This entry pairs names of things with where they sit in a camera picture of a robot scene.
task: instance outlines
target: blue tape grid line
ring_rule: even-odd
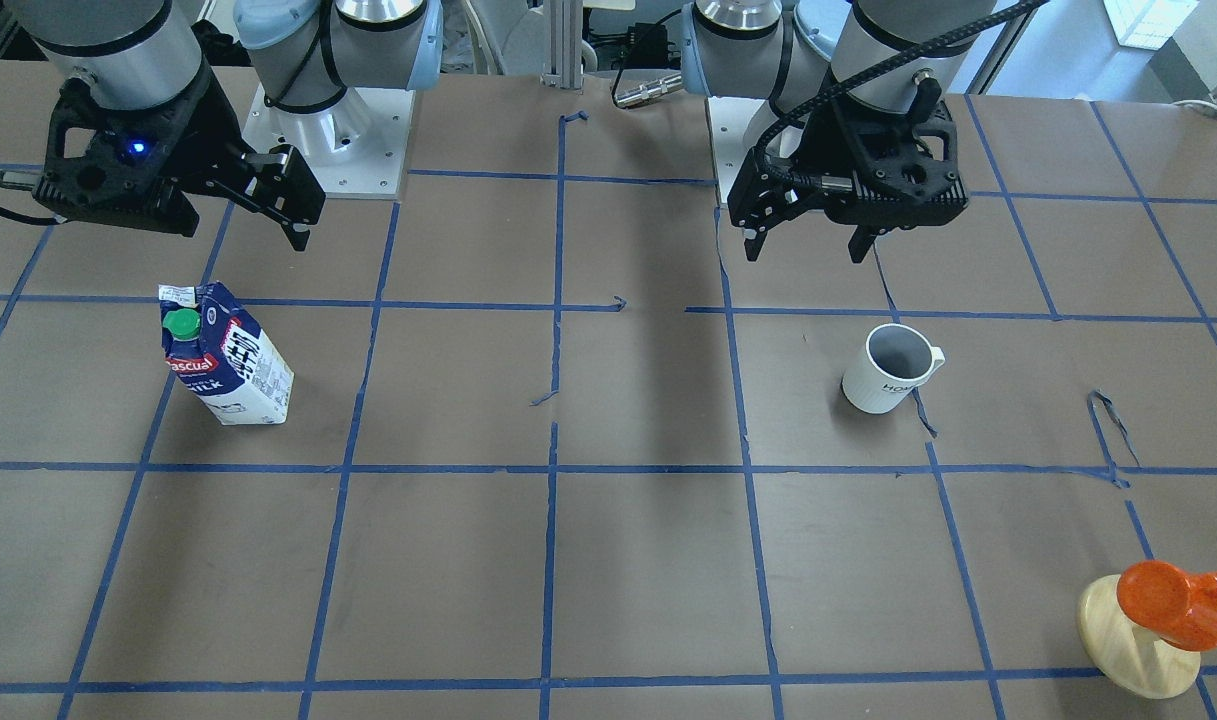
[[[0,292],[0,302],[12,300],[12,296]],[[111,305],[153,305],[157,300],[150,296],[27,296],[17,297],[17,302],[103,302]],[[371,300],[323,299],[323,297],[248,297],[241,299],[247,306],[371,306]],[[452,302],[452,300],[381,300],[381,306],[408,310],[498,310],[515,313],[550,313],[554,305],[544,302]],[[611,305],[562,304],[562,313],[619,313],[622,302]],[[723,306],[690,305],[686,313],[722,315]],[[734,306],[736,315],[836,315],[859,317],[891,317],[888,310],[865,309],[864,306]],[[942,317],[969,320],[1078,320],[1086,324],[1217,324],[1217,316],[1178,316],[1178,315],[1089,315],[1045,313],[978,313],[969,310],[897,310],[904,317]]]
[[[1217,665],[1202,668],[1202,675],[1216,675]],[[1050,680],[1100,677],[1095,666],[1025,666],[996,669],[998,682],[1006,680]],[[772,675],[607,675],[588,677],[452,677],[452,679],[355,679],[318,680],[314,692],[363,691],[535,691],[548,684],[550,690],[588,688],[695,688],[695,687],[765,687],[765,685],[857,685],[857,684],[965,684],[982,682],[985,670],[925,670],[905,673],[790,673]],[[0,684],[0,694],[57,694],[65,684]],[[78,684],[78,694],[111,693],[299,693],[305,684],[299,680],[256,680],[254,682],[220,682],[220,680],[159,680],[146,684],[95,682]]]
[[[1146,556],[1146,559],[1155,559],[1155,552],[1151,551],[1151,541],[1146,538],[1146,528],[1142,527],[1142,518],[1137,513],[1137,506],[1133,505],[1132,500],[1125,500],[1125,507],[1128,510],[1129,519],[1133,521],[1133,530],[1137,533],[1137,541],[1142,546],[1143,555]],[[1202,681],[1202,676],[1208,674],[1208,670],[1207,666],[1199,669],[1199,675],[1194,679],[1194,684],[1199,688],[1199,699],[1202,701],[1202,710],[1208,714],[1208,720],[1217,720],[1217,708],[1212,703],[1212,694],[1208,693],[1208,686]]]
[[[714,208],[714,242],[718,254],[719,208]],[[731,361],[731,393],[738,407],[738,434],[741,438],[741,473],[746,486],[746,512],[750,518],[750,550],[755,556],[755,585],[759,592],[759,619],[764,630],[764,652],[768,659],[768,679],[772,686],[772,708],[774,720],[785,720],[786,710],[781,698],[780,670],[776,666],[776,651],[772,642],[772,602],[768,598],[768,575],[764,568],[763,539],[759,535],[759,505],[755,497],[755,462],[750,459],[750,429],[746,424],[746,398],[741,387],[741,359],[738,354],[738,324],[731,313],[731,282],[728,271],[719,261],[719,283],[723,289],[723,319],[728,332],[728,356]]]
[[[204,277],[201,282],[209,281],[212,268],[215,265],[215,257],[221,251],[225,231],[228,230],[230,210],[232,204],[228,204],[225,215],[219,225],[218,234],[212,240],[212,251],[204,264]],[[114,529],[114,539],[110,544],[110,555],[106,556],[105,568],[101,570],[101,583],[97,584],[97,594],[92,597],[92,608],[88,612],[88,621],[83,628],[83,637],[79,641],[79,649],[74,656],[74,665],[71,666],[71,679],[61,693],[61,702],[56,711],[56,720],[67,720],[71,714],[71,705],[74,702],[79,680],[82,680],[83,666],[88,660],[88,652],[92,649],[92,637],[97,632],[97,623],[101,620],[101,611],[105,609],[106,597],[110,596],[110,584],[114,579],[114,569],[119,564],[119,552],[123,550],[124,538],[128,536],[128,525],[131,523],[133,511],[138,506],[138,496],[141,495],[142,479],[146,478],[150,455],[155,450],[156,438],[159,437],[159,426],[164,423],[164,411],[168,409],[169,396],[173,395],[173,387],[176,377],[168,373],[164,381],[164,389],[159,393],[159,401],[155,405],[155,417],[151,418],[150,431],[146,433],[146,441],[141,448],[141,457],[138,460],[136,471],[133,473],[131,485],[128,488],[128,497],[124,497],[124,507],[119,514],[119,525]]]
[[[368,383],[372,373],[372,355],[376,351],[376,341],[378,339],[381,296],[385,294],[385,283],[387,283],[387,279],[389,277],[389,257],[394,254],[394,237],[398,225],[399,204],[396,202],[393,208],[389,209],[389,225],[387,227],[387,236],[385,236],[385,254],[381,257],[378,281],[376,281],[376,289],[372,293],[372,319],[371,331],[369,332],[368,355],[364,360],[364,379],[361,379],[360,388],[355,393],[355,410],[350,415],[350,431],[346,438],[346,454],[342,460],[342,468],[340,468],[342,477],[337,483],[337,511],[333,514],[333,531],[329,539],[329,556],[326,556],[324,564],[324,583],[321,583],[319,591],[319,609],[315,612],[315,629],[310,639],[310,654],[305,659],[305,687],[302,688],[301,704],[297,710],[299,720],[307,720],[310,716],[312,693],[314,693],[316,671],[319,671],[319,653],[324,646],[324,629],[329,624],[329,602],[332,601],[333,578],[337,575],[337,555],[342,544],[342,528],[346,523],[346,504],[349,496],[350,474],[353,473],[353,465],[355,465],[355,445],[358,444],[358,438],[360,438],[360,420],[364,415]]]
[[[134,471],[136,462],[67,462],[46,460],[0,460],[0,471],[51,469],[69,473],[120,473]],[[1011,465],[982,462],[981,465],[938,465],[948,476],[997,474],[1081,474],[1110,479],[1110,469],[1094,465]],[[489,474],[506,473],[539,476],[546,465],[352,465],[352,473],[364,474]],[[740,474],[744,465],[559,465],[562,474]],[[252,465],[251,462],[147,462],[147,473],[265,473],[265,474],[338,474],[340,465]],[[931,476],[931,465],[751,465],[751,473],[803,476]],[[1194,466],[1155,466],[1118,468],[1134,476],[1217,477],[1217,468]]]
[[[559,392],[559,348],[563,325],[563,192],[567,190],[568,123],[589,120],[584,109],[571,116],[559,116],[559,175],[554,201],[554,311],[553,343],[550,343],[550,392]],[[554,530],[556,530],[559,485],[559,423],[550,423],[550,450],[546,457],[546,514],[545,514],[545,564],[542,575],[542,684],[538,701],[538,718],[550,718],[550,666],[554,652]]]
[[[1129,195],[1060,195],[1056,192],[996,192],[993,190],[970,191],[977,197],[1013,197],[1013,199],[1066,199],[1071,202],[1140,202]],[[1166,206],[1217,206],[1216,197],[1146,197]]]
[[[685,313],[697,313],[707,315],[719,315],[724,313],[723,306],[714,305],[690,305],[685,306]],[[734,306],[736,315],[836,315],[858,317],[892,317],[901,315],[904,317],[942,317],[964,320],[1043,320],[1043,322],[1060,322],[1060,320],[1079,320],[1084,324],[1217,324],[1217,316],[1180,316],[1180,315],[1093,315],[1093,314],[1066,314],[1050,315],[1047,313],[983,313],[972,310],[890,310],[868,309],[868,306]]]
[[[1034,279],[1039,283],[1039,292],[1043,293],[1043,302],[1048,304],[1048,314],[1053,317],[1060,317],[1058,314],[1058,306],[1053,305],[1051,292],[1048,292],[1048,282],[1044,282],[1043,270],[1039,269],[1039,261],[1034,258],[1034,247],[1030,246],[1030,237],[1025,234],[1025,225],[1021,224],[1021,216],[1016,210],[1016,204],[1013,202],[1013,197],[1006,190],[1006,182],[1004,182],[1004,173],[1000,173],[1000,164],[996,161],[996,152],[991,150],[991,142],[986,137],[986,129],[982,128],[982,119],[977,118],[977,108],[974,108],[974,97],[970,95],[964,96],[964,102],[968,105],[968,113],[974,118],[974,125],[977,126],[977,136],[982,141],[982,150],[986,151],[986,159],[991,163],[991,169],[996,170],[996,181],[1000,185],[1000,191],[1004,193],[1004,201],[1009,206],[1009,213],[1013,215],[1013,224],[1016,225],[1016,234],[1021,238],[1021,246],[1025,247],[1025,255],[1030,259],[1030,269],[1034,272]]]
[[[937,497],[941,500],[942,514],[946,516],[946,528],[950,530],[950,546],[955,550],[955,564],[959,566],[959,578],[964,583],[968,614],[972,617],[974,632],[977,634],[977,647],[982,656],[982,666],[986,669],[986,684],[991,688],[991,702],[996,703],[996,720],[1005,720],[1004,698],[1000,697],[996,663],[991,659],[991,647],[986,642],[986,629],[982,626],[982,611],[977,606],[977,594],[974,592],[972,574],[968,570],[964,542],[959,536],[959,525],[955,523],[955,511],[950,506],[950,494],[946,490],[946,478],[942,474],[941,465],[937,462],[936,448],[933,448],[931,441],[927,441],[924,443],[924,450],[929,452],[929,463],[932,465],[933,479],[937,480]]]
[[[559,510],[559,423],[550,423],[550,466],[546,471],[545,566],[542,579],[542,679],[538,716],[550,718],[550,666],[554,656],[554,533]]]
[[[1159,235],[1160,242],[1163,243],[1163,249],[1170,255],[1170,260],[1172,260],[1172,268],[1176,269],[1176,274],[1180,275],[1180,283],[1185,286],[1185,292],[1189,293],[1190,300],[1194,302],[1194,309],[1198,310],[1204,327],[1208,328],[1208,334],[1212,336],[1212,342],[1217,345],[1217,328],[1210,322],[1207,311],[1202,309],[1202,302],[1199,300],[1198,293],[1194,292],[1194,283],[1190,282],[1189,275],[1185,274],[1185,269],[1180,265],[1176,251],[1172,251],[1170,237],[1167,237],[1160,224],[1160,219],[1155,215],[1155,208],[1151,207],[1151,202],[1146,198],[1146,192],[1142,190],[1142,182],[1137,181],[1133,168],[1128,164],[1128,159],[1125,158],[1125,152],[1120,150],[1118,142],[1115,141],[1114,133],[1110,133],[1106,118],[1103,118],[1101,109],[1098,108],[1097,102],[1090,102],[1089,108],[1092,108],[1092,113],[1097,118],[1097,124],[1100,124],[1101,131],[1105,133],[1106,141],[1110,142],[1110,150],[1115,152],[1115,158],[1118,159],[1118,163],[1125,168],[1125,173],[1128,174],[1128,182],[1133,184],[1133,190],[1137,192],[1138,199],[1142,201],[1142,208],[1146,209],[1146,216],[1151,219],[1151,225],[1155,225],[1155,232]]]
[[[22,269],[22,274],[17,277],[17,283],[13,286],[13,292],[9,296],[9,304],[4,305],[2,313],[0,313],[0,338],[4,337],[4,330],[9,327],[9,320],[13,316],[13,309],[17,306],[17,299],[22,296],[22,289],[26,288],[26,282],[29,281],[30,274],[35,271],[35,265],[40,261],[40,254],[47,246],[49,238],[52,237],[52,229],[45,227],[44,232],[40,234],[40,240],[35,242],[35,251],[30,253],[30,259],[27,260],[26,268]]]
[[[579,113],[567,116],[567,122],[579,118]],[[493,178],[493,179],[534,179],[534,181],[567,181],[567,182],[613,182],[613,184],[691,184],[700,187],[713,187],[718,182],[707,178],[612,178],[612,176],[576,176],[563,171],[563,162],[559,162],[559,173],[497,173],[488,170],[431,170],[413,168],[408,170],[410,176],[430,178]]]

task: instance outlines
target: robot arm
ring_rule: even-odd
[[[269,216],[304,251],[325,199],[310,164],[371,151],[371,113],[349,88],[430,88],[439,74],[439,0],[239,0],[279,128],[259,151],[172,0],[6,5],[68,79],[43,173],[0,173],[0,186],[71,220],[192,236],[186,195],[207,195]],[[85,150],[68,142],[74,129],[91,131]]]
[[[9,0],[69,79],[32,195],[60,216],[192,236],[186,193],[228,197],[280,224],[297,251],[324,192],[295,147],[257,152],[170,0]],[[91,131],[85,150],[68,142]]]
[[[854,263],[892,229],[955,219],[968,191],[942,86],[978,32],[1047,0],[1021,0],[996,15],[986,15],[996,0],[851,0],[834,45],[814,22],[824,1],[800,0],[792,18],[783,17],[780,0],[701,0],[685,9],[685,86],[767,97],[776,116],[748,140],[728,193],[750,260],[768,231],[806,210],[856,225]],[[769,152],[774,137],[800,122],[800,146],[785,158]]]

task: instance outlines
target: wooden base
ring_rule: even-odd
[[[1093,664],[1121,688],[1151,701],[1179,696],[1199,674],[1198,652],[1178,649],[1133,623],[1115,598],[1118,575],[1094,580],[1079,596],[1079,637]]]

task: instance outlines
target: white mounting plate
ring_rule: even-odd
[[[310,156],[305,157],[305,163],[329,197],[399,199],[416,92],[385,88],[358,88],[357,91],[375,114],[371,135],[364,141],[364,154],[338,165],[312,163]],[[280,137],[279,128],[271,126],[264,97],[265,91],[257,86],[252,109],[243,123],[243,141],[259,152],[279,145]]]
[[[728,191],[738,179],[741,161],[746,159],[746,146],[741,136],[750,126],[750,118],[764,103],[748,97],[708,97],[710,153],[714,156],[714,173],[719,178],[719,206],[728,207]]]

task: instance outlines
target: milk carton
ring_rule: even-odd
[[[161,285],[159,321],[168,365],[221,424],[288,418],[292,370],[225,286]]]

